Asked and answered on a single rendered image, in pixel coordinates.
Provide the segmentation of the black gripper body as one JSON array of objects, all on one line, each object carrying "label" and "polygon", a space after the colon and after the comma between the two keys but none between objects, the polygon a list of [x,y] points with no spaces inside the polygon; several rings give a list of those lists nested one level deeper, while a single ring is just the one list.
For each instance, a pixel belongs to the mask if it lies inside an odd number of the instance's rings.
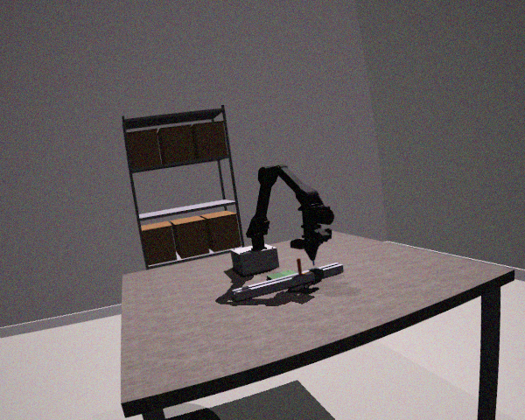
[{"label": "black gripper body", "polygon": [[311,223],[311,224],[303,223],[303,225],[301,225],[301,228],[304,229],[304,235],[302,235],[302,238],[304,238],[304,240],[302,239],[293,240],[290,242],[290,247],[293,249],[306,249],[307,247],[313,246],[313,243],[318,243],[318,241],[316,241],[313,237],[310,239],[309,235],[310,235],[311,229],[317,229],[319,225],[320,224],[318,223]]}]

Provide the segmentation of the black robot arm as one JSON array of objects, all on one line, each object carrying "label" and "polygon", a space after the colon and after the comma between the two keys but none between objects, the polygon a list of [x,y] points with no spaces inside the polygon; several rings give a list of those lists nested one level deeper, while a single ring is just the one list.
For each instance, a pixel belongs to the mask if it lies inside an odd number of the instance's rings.
[{"label": "black robot arm", "polygon": [[[311,186],[305,185],[285,164],[277,166],[264,166],[258,171],[260,191],[255,211],[255,216],[251,219],[246,236],[252,240],[252,250],[267,249],[264,245],[263,236],[268,233],[270,221],[267,219],[267,210],[270,201],[271,187],[280,177],[296,194],[296,198],[301,204],[298,211],[302,211],[303,223],[325,224],[333,223],[334,214],[329,206],[324,206],[318,191]],[[317,203],[317,204],[316,204]],[[314,204],[314,205],[313,205]],[[309,238],[314,238],[318,243],[327,242],[332,237],[330,228],[311,229]]]}]

